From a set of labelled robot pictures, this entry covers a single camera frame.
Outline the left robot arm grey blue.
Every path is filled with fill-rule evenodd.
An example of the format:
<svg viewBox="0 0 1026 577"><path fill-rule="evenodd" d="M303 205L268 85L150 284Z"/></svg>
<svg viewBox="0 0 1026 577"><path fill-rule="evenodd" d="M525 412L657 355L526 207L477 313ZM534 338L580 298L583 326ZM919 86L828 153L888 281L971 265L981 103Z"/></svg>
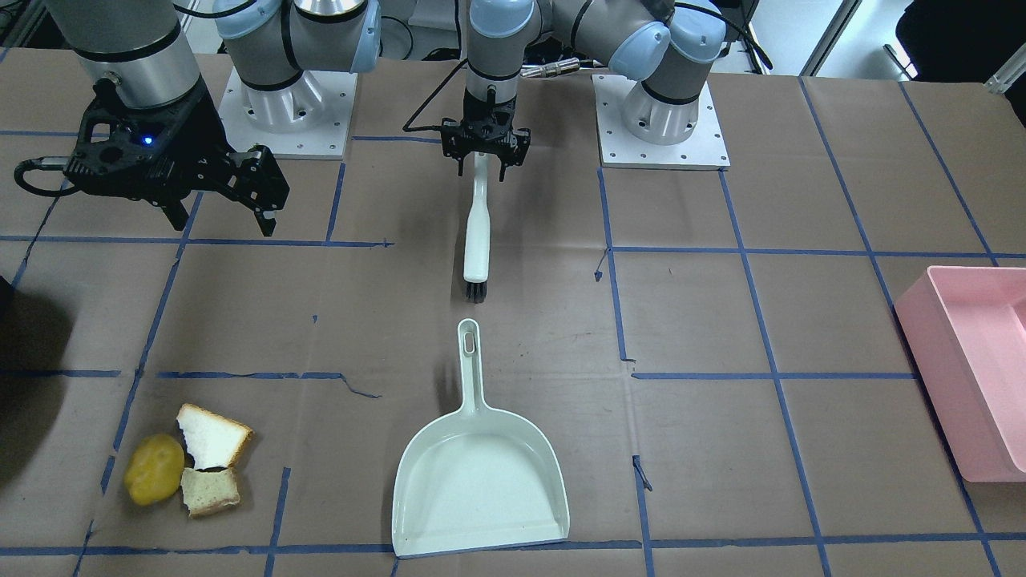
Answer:
<svg viewBox="0 0 1026 577"><path fill-rule="evenodd" d="M600 63L594 81L605 167L729 166L707 81L733 23L708 1L472 1L462 119L444 119L442 152L519 167L531 134L516 128L518 84L535 40L554 38Z"/></svg>

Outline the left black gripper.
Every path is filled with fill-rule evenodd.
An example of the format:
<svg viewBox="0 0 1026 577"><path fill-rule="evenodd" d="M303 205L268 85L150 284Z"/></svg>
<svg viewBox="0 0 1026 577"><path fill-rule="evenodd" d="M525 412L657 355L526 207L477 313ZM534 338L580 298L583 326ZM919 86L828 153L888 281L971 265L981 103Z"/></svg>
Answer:
<svg viewBox="0 0 1026 577"><path fill-rule="evenodd" d="M498 102L494 91L485 99L464 91L461 121L443 120L440 141L445 157L457 161L458 176L464 176L464 160L469 152L499 155L499 182L509 167L521 167L531 146L531 129L512 128L515 97Z"/></svg>

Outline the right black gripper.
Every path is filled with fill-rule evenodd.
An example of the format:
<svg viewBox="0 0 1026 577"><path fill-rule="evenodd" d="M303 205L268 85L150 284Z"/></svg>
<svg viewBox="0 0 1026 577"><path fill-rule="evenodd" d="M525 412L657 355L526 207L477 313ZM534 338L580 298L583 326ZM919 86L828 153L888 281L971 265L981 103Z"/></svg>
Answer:
<svg viewBox="0 0 1026 577"><path fill-rule="evenodd" d="M179 232L190 219L184 197L216 191L251 211L261 235L272 236L289 183L270 147L233 152L202 78L156 108L129 107L109 78L93 91L63 167L70 183L87 194L151 201Z"/></svg>

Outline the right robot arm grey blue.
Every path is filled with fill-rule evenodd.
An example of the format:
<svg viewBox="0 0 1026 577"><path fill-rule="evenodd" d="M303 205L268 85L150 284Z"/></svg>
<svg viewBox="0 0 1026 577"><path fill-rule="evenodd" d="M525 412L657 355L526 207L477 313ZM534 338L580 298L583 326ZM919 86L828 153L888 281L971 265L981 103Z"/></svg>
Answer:
<svg viewBox="0 0 1026 577"><path fill-rule="evenodd" d="M241 81L243 114L266 134L301 132L327 118L316 73L362 73L380 54L378 1L216 1L213 11L172 1L47 1L92 81L67 157L23 161L23 190L146 202L173 229L184 198L216 192L254 215L271 236L289 184L271 147L228 141L180 16L215 22Z"/></svg>

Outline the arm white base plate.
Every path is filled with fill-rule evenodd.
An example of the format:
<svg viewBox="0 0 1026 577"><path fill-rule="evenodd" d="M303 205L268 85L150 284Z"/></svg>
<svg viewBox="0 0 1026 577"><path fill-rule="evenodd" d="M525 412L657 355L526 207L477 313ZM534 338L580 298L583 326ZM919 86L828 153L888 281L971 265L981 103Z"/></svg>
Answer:
<svg viewBox="0 0 1026 577"><path fill-rule="evenodd" d="M595 111L604 167L717 171L731 165L709 85L697 101L652 101L639 82L594 75Z"/></svg>
<svg viewBox="0 0 1026 577"><path fill-rule="evenodd" d="M244 152L268 147L278 159L345 157L359 75L305 71L290 87L258 91L231 73L219 114L228 142Z"/></svg>

